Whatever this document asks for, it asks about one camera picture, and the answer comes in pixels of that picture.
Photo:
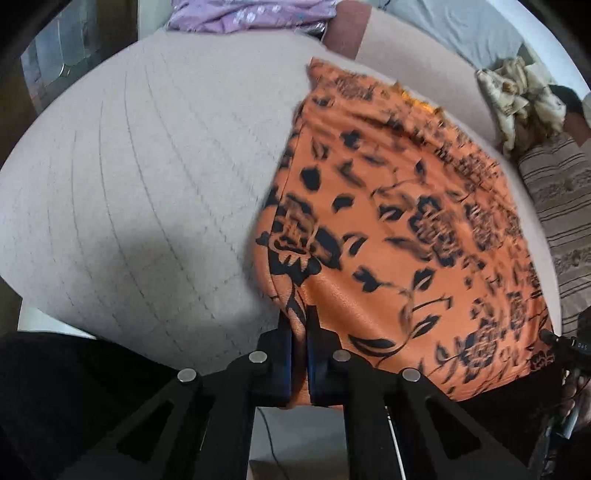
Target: black cable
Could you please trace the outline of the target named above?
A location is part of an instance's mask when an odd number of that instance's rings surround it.
[[[279,463],[279,460],[277,460],[277,457],[275,455],[275,449],[273,448],[273,440],[271,440],[271,431],[269,430],[269,423],[267,422],[267,417],[265,417],[265,412],[263,412],[261,407],[257,407],[256,409],[261,414],[262,420],[265,422],[265,427],[267,428],[267,436],[269,437],[269,445],[271,446],[271,455],[273,455],[273,460],[275,460],[277,468],[281,470],[281,473],[285,477],[285,480],[290,480],[290,476],[287,475],[287,472],[283,468],[282,464]]]

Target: pink cloth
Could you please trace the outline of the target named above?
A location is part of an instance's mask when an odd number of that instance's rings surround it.
[[[173,0],[171,30],[232,33],[249,28],[290,28],[336,15],[334,0]]]

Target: cloth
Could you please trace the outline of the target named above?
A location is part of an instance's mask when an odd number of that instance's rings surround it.
[[[581,148],[566,133],[519,160],[558,276],[563,335],[574,336],[591,306],[591,141]]]
[[[496,68],[517,56],[523,38],[486,0],[369,0],[421,29],[474,68]]]
[[[171,30],[232,33],[249,28],[299,27],[336,15],[334,0],[180,0],[173,3]]]
[[[480,70],[476,77],[491,101],[507,158],[517,158],[562,131],[566,105],[552,94],[539,65],[526,66],[516,57],[494,72]]]
[[[300,345],[314,305],[344,348],[455,400],[545,365],[548,309],[498,163],[398,86],[318,59],[310,77],[254,252]]]

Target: gray fabric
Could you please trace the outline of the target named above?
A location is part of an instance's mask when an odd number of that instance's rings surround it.
[[[519,170],[550,245],[563,335],[575,335],[591,305],[591,157],[562,133],[524,155]]]
[[[514,58],[523,38],[486,0],[368,0],[425,31],[477,69]]]

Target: screw head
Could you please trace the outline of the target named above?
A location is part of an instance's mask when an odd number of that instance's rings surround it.
[[[416,368],[405,368],[402,370],[402,378],[407,382],[418,382],[421,378],[421,372]]]
[[[183,368],[177,374],[177,378],[182,383],[189,383],[197,378],[197,372],[192,368]]]
[[[351,354],[347,350],[335,350],[333,353],[333,358],[337,362],[348,362],[351,360]]]
[[[267,361],[267,354],[262,350],[255,350],[248,355],[248,359],[254,364],[263,364]]]

